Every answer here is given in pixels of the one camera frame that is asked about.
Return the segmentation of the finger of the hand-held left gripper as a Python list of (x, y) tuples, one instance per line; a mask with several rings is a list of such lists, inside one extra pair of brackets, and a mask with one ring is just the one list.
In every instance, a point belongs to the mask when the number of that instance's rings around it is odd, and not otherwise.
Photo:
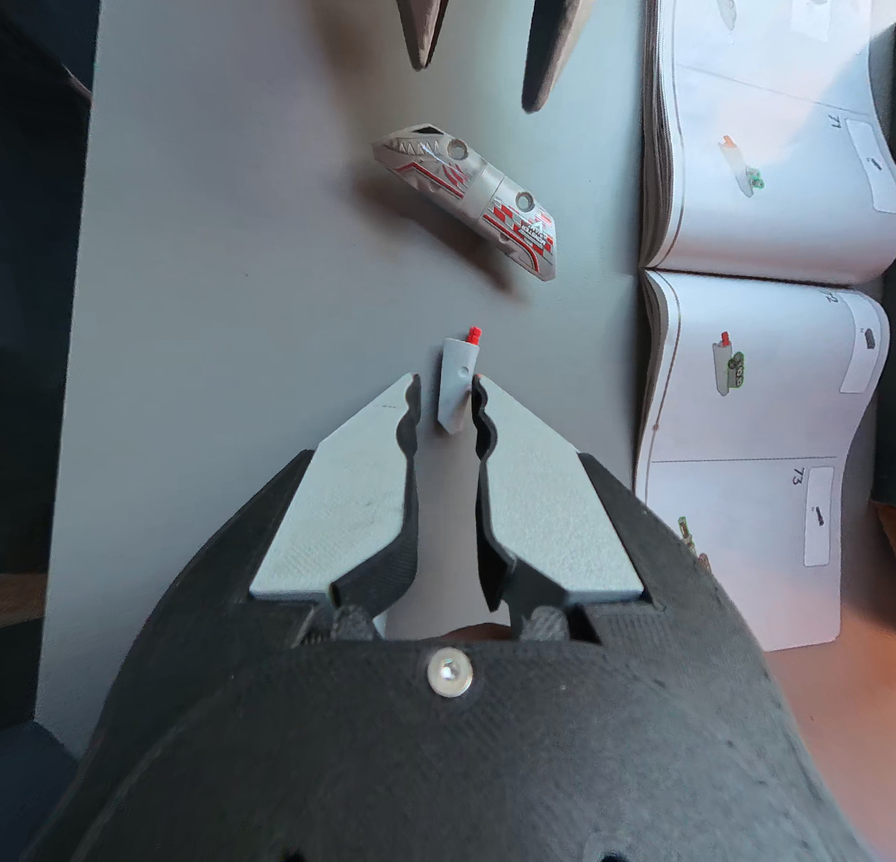
[(409, 60), (414, 70), (432, 60), (449, 0), (396, 0)]
[(535, 0), (521, 92), (525, 112), (546, 104), (596, 0)]

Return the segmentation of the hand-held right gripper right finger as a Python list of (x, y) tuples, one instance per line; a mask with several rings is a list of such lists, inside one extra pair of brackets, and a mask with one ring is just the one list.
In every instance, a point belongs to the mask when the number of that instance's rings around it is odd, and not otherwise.
[(476, 547), (489, 610), (514, 633), (534, 611), (642, 599), (644, 584), (579, 450), (493, 380), (476, 375)]

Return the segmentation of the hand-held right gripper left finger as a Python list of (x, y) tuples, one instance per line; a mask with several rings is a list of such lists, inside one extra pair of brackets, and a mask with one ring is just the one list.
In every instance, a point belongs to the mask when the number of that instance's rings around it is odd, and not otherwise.
[(349, 606), (372, 619), (418, 569), (418, 374), (398, 378), (312, 454), (250, 585), (253, 599)]

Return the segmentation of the small grey lego piece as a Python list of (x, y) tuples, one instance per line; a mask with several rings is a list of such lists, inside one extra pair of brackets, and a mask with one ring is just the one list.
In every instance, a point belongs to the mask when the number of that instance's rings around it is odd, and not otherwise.
[(465, 339), (446, 338), (442, 344), (436, 420), (449, 435), (460, 433), (466, 422), (481, 336), (481, 328), (473, 326)]

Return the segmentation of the printed grey lego panel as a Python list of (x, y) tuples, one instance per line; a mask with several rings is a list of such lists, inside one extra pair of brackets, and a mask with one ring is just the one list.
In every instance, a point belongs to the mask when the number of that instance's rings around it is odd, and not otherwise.
[(554, 280), (556, 224), (528, 189), (431, 124), (375, 141), (375, 160), (542, 282)]

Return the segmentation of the lego instruction booklet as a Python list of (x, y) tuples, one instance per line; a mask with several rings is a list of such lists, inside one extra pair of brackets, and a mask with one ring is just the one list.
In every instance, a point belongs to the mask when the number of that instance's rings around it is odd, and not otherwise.
[(841, 622), (847, 454), (890, 345), (873, 0), (646, 0), (634, 489), (767, 652)]

